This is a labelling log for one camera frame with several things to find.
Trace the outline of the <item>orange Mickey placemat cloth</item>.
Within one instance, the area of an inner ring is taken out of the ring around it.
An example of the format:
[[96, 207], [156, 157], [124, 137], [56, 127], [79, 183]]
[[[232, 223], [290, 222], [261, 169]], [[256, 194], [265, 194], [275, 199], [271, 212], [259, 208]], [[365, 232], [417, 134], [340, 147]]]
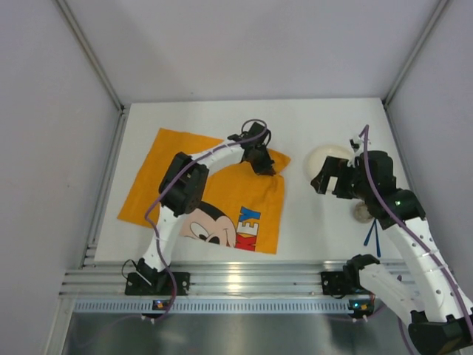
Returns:
[[[189, 132], [160, 129], [138, 171], [118, 219], [149, 227], [145, 219], [158, 187], [178, 152], [198, 153], [221, 141]], [[256, 175], [249, 163], [229, 166], [205, 185], [203, 200], [181, 229], [181, 236], [244, 251], [275, 254], [285, 199], [282, 171], [290, 158], [270, 150], [275, 175]]]

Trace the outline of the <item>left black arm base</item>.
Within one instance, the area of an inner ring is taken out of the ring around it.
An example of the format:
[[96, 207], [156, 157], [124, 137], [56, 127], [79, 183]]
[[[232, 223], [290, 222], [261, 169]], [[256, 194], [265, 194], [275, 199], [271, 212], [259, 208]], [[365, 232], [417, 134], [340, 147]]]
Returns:
[[188, 272], [175, 272], [174, 287], [168, 273], [158, 275], [157, 282], [145, 281], [137, 272], [127, 276], [125, 295], [127, 296], [185, 296], [190, 287], [191, 274]]

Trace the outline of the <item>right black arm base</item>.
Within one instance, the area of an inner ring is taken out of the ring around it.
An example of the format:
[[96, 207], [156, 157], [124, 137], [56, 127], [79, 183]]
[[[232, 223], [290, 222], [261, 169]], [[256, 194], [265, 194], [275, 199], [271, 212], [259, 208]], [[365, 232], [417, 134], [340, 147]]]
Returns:
[[370, 292], [348, 277], [343, 271], [323, 271], [320, 273], [323, 295], [341, 299], [352, 295], [368, 295]]

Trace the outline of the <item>white round plate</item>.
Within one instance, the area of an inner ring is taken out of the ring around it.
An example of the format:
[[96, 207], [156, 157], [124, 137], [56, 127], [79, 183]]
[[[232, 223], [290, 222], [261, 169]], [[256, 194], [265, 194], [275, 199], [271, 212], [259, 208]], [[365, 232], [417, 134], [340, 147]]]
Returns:
[[327, 157], [349, 160], [352, 156], [353, 153], [343, 146], [335, 144], [317, 146], [316, 148], [312, 149], [304, 159], [305, 176], [309, 182], [314, 179], [317, 174], [320, 173]]

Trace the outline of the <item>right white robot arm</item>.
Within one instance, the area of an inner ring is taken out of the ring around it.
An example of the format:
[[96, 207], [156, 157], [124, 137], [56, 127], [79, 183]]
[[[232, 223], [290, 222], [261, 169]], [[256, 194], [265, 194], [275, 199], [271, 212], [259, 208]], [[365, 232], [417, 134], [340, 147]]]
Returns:
[[343, 266], [343, 285], [330, 286], [329, 293], [377, 296], [407, 327], [420, 354], [449, 354], [471, 346], [472, 301], [436, 246], [419, 200], [398, 187], [392, 158], [382, 151], [354, 155], [323, 146], [308, 155], [306, 171], [318, 194], [364, 203], [402, 256], [419, 292], [411, 292], [377, 257], [358, 254]]

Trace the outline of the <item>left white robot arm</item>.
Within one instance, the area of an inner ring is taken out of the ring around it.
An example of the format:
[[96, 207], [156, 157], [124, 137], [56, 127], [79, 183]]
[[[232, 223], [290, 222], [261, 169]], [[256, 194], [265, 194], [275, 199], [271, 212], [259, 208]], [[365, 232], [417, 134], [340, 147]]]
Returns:
[[154, 236], [135, 266], [136, 273], [154, 284], [170, 273], [171, 254], [185, 216], [202, 200], [207, 179], [229, 166], [248, 162], [257, 175], [275, 175], [274, 160], [266, 142], [271, 133], [263, 120], [247, 121], [251, 127], [227, 137], [210, 149], [188, 155], [178, 152], [160, 183], [159, 196], [145, 213]]

